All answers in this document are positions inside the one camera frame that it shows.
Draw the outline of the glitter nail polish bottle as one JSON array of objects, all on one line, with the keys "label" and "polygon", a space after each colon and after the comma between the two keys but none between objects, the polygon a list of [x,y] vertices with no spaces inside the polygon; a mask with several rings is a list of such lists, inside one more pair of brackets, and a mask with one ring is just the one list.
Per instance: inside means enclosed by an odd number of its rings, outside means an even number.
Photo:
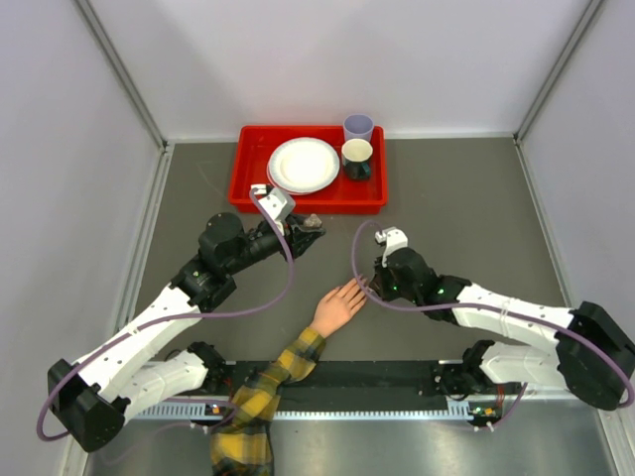
[{"label": "glitter nail polish bottle", "polygon": [[322,228],[322,221],[316,214],[312,213],[304,218],[303,226],[310,229]]}]

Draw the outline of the yellow plaid sleeve forearm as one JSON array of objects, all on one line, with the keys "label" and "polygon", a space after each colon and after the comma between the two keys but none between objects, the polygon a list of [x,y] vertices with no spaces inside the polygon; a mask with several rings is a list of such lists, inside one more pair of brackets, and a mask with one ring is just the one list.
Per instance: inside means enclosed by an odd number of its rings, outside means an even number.
[{"label": "yellow plaid sleeve forearm", "polygon": [[235,393],[236,413],[210,440],[214,475],[272,475],[270,427],[283,387],[305,379],[316,367],[325,339],[306,328],[264,370],[249,377]]}]

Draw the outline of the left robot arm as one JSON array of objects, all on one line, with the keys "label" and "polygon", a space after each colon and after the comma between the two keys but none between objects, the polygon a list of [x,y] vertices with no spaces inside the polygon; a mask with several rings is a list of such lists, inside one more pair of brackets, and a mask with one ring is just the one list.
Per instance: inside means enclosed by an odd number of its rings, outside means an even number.
[{"label": "left robot arm", "polygon": [[224,384],[224,361],[210,344],[195,342],[154,368],[149,362],[171,340],[235,291],[234,277],[281,254],[289,265],[325,230],[312,214],[296,213],[246,230],[233,213],[213,215],[198,250],[156,299],[100,348],[50,367],[48,409],[86,452],[107,445],[133,417],[183,392],[214,393]]}]

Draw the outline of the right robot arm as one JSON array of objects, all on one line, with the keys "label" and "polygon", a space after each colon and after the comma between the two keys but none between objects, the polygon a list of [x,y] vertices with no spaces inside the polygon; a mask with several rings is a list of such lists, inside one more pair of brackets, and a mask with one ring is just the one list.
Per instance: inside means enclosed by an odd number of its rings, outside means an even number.
[{"label": "right robot arm", "polygon": [[432,320],[497,335],[463,354],[463,381],[474,392],[519,383],[567,390],[604,411],[634,402],[634,343],[596,303],[568,308],[506,297],[437,274],[409,247],[376,258],[370,288],[387,307],[403,299]]}]

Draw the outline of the mannequin hand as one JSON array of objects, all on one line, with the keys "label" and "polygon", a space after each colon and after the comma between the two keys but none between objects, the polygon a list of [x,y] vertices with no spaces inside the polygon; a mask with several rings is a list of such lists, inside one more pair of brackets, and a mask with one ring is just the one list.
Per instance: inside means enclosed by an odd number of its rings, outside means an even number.
[{"label": "mannequin hand", "polygon": [[359,283],[352,279],[331,290],[317,303],[309,328],[327,338],[347,324],[365,303],[366,294]]}]

